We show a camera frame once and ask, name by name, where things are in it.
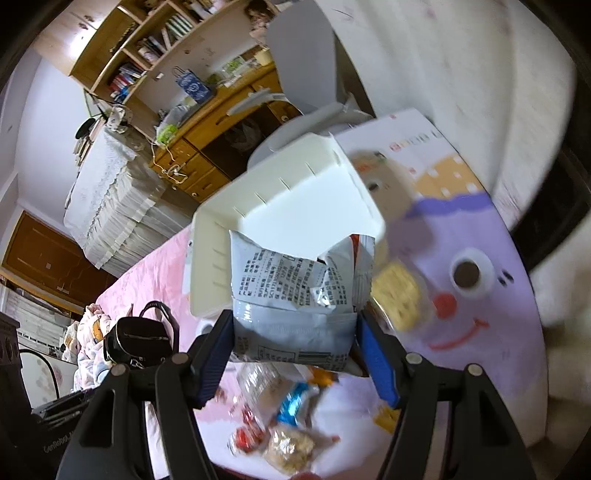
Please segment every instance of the blue candy wrapper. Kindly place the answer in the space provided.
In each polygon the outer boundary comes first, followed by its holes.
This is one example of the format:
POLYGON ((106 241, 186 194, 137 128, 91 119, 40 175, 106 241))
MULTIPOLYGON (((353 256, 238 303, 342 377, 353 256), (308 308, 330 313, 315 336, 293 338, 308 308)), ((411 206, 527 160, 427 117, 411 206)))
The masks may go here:
POLYGON ((305 428, 306 417, 310 408, 310 399, 318 395, 320 389, 316 385, 297 383, 293 390, 287 394, 281 404, 277 421, 293 425, 294 427, 305 428))

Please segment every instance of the black cable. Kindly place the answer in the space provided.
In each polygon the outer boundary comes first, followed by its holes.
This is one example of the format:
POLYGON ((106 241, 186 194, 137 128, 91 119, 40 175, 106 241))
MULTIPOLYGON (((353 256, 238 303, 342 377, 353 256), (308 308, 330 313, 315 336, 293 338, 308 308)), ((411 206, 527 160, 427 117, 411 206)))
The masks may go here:
POLYGON ((51 379, 53 380, 53 387, 56 389, 56 400, 58 400, 60 398, 60 390, 57 388, 56 375, 53 372, 53 368, 51 367, 51 363, 49 363, 47 361, 47 358, 45 358, 39 352, 36 352, 35 350, 31 350, 28 348, 21 348, 21 349, 19 349, 18 353, 31 353, 31 354, 39 357, 41 360, 43 360, 45 362, 45 364, 47 365, 47 368, 49 369, 49 373, 51 374, 51 379))

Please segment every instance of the screw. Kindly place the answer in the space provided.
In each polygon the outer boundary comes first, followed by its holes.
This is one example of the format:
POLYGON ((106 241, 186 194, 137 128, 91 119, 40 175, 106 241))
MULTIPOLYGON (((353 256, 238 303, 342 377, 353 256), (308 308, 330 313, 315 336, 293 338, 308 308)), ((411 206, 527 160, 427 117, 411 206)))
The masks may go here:
POLYGON ((415 352, 407 353, 406 359, 411 365, 419 365, 423 361, 423 357, 415 352))
POLYGON ((480 365, 470 364, 468 365, 468 373, 470 375, 474 375, 475 377, 479 377, 484 373, 484 370, 480 365))
POLYGON ((175 353, 173 355, 173 363, 176 365, 185 364, 188 360, 189 360, 189 356, 184 352, 175 353))
POLYGON ((118 364, 111 368, 111 373, 116 377, 120 377, 125 373, 126 370, 127 368, 125 368, 124 364, 118 364))

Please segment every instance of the smiling mouth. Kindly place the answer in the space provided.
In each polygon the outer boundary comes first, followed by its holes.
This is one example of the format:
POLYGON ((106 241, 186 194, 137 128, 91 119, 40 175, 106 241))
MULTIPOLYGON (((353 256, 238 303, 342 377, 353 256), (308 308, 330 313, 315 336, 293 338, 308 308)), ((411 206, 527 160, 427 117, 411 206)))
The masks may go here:
POLYGON ((463 345, 464 343, 466 343, 473 336, 475 336, 480 329, 486 329, 486 328, 490 327, 489 323, 485 320, 480 320, 480 319, 474 318, 473 321, 474 321, 474 325, 472 325, 470 330, 468 330, 460 338, 456 338, 455 340, 450 340, 449 342, 443 342, 443 343, 429 343, 429 348, 431 350, 436 350, 436 351, 451 350, 452 348, 459 347, 460 345, 463 345))

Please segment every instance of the white plastic box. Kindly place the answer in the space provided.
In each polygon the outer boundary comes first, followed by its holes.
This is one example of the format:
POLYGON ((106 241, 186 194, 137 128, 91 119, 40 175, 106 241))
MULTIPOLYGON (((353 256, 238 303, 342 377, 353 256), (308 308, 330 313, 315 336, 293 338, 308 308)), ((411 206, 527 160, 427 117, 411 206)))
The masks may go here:
POLYGON ((230 236, 316 260, 352 233, 384 236, 371 195, 334 138, 307 134, 202 204, 193 217, 191 313, 217 317, 232 305, 230 236))

